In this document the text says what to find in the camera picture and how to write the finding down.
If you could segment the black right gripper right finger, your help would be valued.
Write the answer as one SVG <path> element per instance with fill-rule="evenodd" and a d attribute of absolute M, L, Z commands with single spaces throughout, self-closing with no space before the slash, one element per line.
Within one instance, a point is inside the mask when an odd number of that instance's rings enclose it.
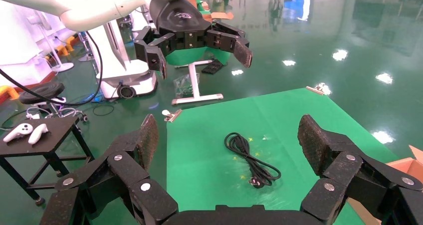
<path fill-rule="evenodd" d="M 406 174 L 366 155 L 349 137 L 324 130 L 305 114 L 298 141 L 318 181 L 300 210 L 321 224 L 335 222 L 347 199 L 358 201 L 384 225 L 423 222 L 423 185 Z"/>

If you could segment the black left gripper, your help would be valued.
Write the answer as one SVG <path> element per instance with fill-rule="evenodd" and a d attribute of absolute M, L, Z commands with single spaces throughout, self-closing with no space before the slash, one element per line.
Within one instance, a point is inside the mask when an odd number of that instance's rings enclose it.
<path fill-rule="evenodd" d="M 209 22 L 188 0 L 151 0 L 150 15 L 155 28 L 136 31 L 136 58 L 167 78 L 166 56 L 175 50 L 210 47 L 232 53 L 246 68 L 253 54 L 245 32 L 227 23 Z"/>

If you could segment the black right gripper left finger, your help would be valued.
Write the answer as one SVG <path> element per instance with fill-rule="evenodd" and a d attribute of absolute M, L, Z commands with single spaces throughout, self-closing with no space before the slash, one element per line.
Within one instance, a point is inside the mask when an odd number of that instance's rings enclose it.
<path fill-rule="evenodd" d="M 56 183 L 41 224 L 89 225 L 121 199 L 137 223 L 162 225 L 178 204 L 148 172 L 158 139 L 157 121 L 149 114 L 139 129 L 118 136 L 103 155 Z"/>

